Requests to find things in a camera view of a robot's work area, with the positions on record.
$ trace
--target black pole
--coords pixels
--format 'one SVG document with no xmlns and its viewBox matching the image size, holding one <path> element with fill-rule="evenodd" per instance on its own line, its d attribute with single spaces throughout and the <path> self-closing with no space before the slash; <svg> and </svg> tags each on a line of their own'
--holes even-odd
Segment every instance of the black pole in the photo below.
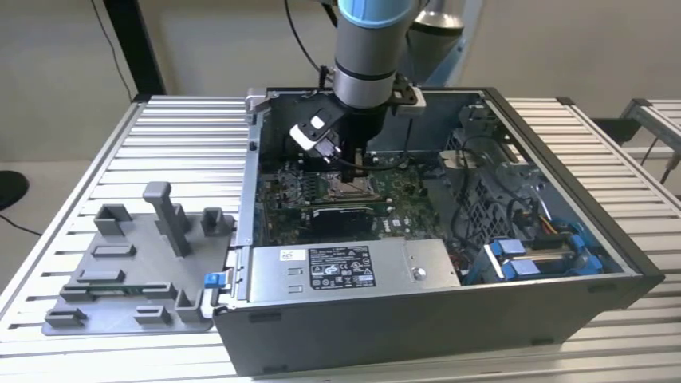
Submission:
<svg viewBox="0 0 681 383">
<path fill-rule="evenodd" d="M 137 0 L 103 0 L 138 95 L 166 94 Z"/>
</svg>

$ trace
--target screw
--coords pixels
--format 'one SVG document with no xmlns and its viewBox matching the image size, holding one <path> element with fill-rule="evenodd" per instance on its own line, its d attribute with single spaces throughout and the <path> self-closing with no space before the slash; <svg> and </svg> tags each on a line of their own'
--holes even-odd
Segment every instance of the screw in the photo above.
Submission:
<svg viewBox="0 0 681 383">
<path fill-rule="evenodd" d="M 417 281 L 422 281 L 425 279 L 425 270 L 421 269 L 419 267 L 414 267 L 411 269 L 411 275 L 414 276 L 414 279 Z"/>
</svg>

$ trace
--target floor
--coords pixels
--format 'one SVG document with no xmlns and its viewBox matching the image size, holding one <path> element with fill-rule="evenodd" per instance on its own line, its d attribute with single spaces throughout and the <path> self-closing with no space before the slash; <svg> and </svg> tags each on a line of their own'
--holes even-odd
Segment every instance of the floor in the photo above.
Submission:
<svg viewBox="0 0 681 383">
<path fill-rule="evenodd" d="M 19 226 L 43 231 L 89 166 L 89 161 L 0 162 L 0 169 L 21 172 L 30 182 L 25 197 L 2 214 Z M 37 237 L 0 220 L 0 291 L 7 285 Z"/>
</svg>

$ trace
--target gray plastic holder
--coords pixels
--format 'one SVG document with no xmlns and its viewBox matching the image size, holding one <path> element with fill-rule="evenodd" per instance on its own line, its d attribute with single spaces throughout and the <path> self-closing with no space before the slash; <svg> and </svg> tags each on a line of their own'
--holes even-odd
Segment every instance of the gray plastic holder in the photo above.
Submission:
<svg viewBox="0 0 681 383">
<path fill-rule="evenodd" d="M 170 184 L 146 185 L 155 214 L 102 205 L 97 234 L 47 312 L 42 333 L 201 332 L 203 275 L 223 269 L 234 219 L 221 209 L 185 214 Z"/>
</svg>

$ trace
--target white wall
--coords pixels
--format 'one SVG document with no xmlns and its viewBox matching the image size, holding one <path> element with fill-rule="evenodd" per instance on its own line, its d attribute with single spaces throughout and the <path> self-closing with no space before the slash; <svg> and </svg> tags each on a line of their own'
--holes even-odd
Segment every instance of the white wall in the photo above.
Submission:
<svg viewBox="0 0 681 383">
<path fill-rule="evenodd" d="M 101 0 L 123 75 L 134 84 Z M 318 4 L 291 0 L 321 64 L 334 31 Z M 279 0 L 139 0 L 169 93 L 239 96 L 315 84 Z M 87 0 L 0 0 L 0 160 L 91 159 L 127 107 Z"/>
<path fill-rule="evenodd" d="M 679 0 L 484 0 L 460 85 L 568 96 L 590 116 L 681 94 Z"/>
<path fill-rule="evenodd" d="M 89 1 L 0 0 L 0 160 L 91 158 L 126 97 Z"/>
<path fill-rule="evenodd" d="M 314 86 L 282 0 L 139 1 L 173 93 L 239 96 L 249 87 Z M 290 0 L 295 29 L 318 65 L 333 64 L 335 30 L 317 2 Z"/>
<path fill-rule="evenodd" d="M 281 0 L 139 3 L 169 92 L 314 84 Z M 331 64 L 318 4 L 290 3 L 310 54 Z M 459 84 L 570 96 L 596 116 L 631 97 L 678 97 L 678 14 L 678 0 L 484 0 Z M 0 160 L 91 158 L 125 107 L 89 1 L 0 0 Z"/>
</svg>

